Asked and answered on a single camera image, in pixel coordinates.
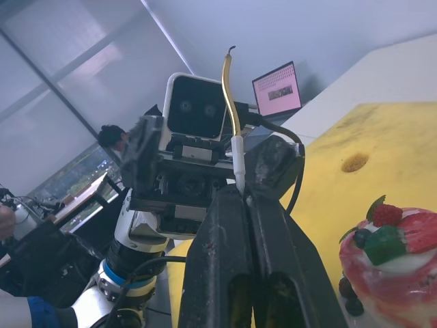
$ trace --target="fake cake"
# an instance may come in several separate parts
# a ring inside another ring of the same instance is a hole
[[[384,200],[340,241],[346,309],[381,327],[437,328],[437,213]]]

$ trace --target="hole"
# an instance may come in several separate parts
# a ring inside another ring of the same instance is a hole
[[[358,171],[362,168],[369,160],[369,155],[367,154],[355,154],[348,159],[346,159],[341,166],[341,170],[346,173]]]

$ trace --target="monitor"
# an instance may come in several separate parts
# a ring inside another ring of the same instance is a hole
[[[263,116],[285,115],[302,107],[292,61],[258,77],[252,85],[258,112]]]

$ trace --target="yellow surface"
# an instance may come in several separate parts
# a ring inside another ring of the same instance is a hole
[[[344,162],[357,154],[368,155],[364,166],[343,172]],[[436,181],[437,103],[361,105],[307,148],[305,177],[292,216],[317,247],[336,288],[339,239],[365,218],[370,204],[385,194],[387,204],[437,211]],[[284,207],[291,193],[281,199]],[[182,243],[172,255],[186,255],[190,244]],[[174,328],[183,276],[183,264],[169,264]]]

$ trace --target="blueberry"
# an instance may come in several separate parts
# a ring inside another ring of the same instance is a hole
[[[346,301],[346,311],[351,316],[360,316],[364,313],[363,304],[359,299],[348,299]]]
[[[358,229],[354,234],[354,241],[358,248],[363,249],[367,239],[370,237],[371,231],[368,229]]]
[[[339,282],[339,292],[342,297],[345,299],[356,299],[357,296],[352,289],[352,286],[349,282],[349,279],[346,277],[342,277]]]

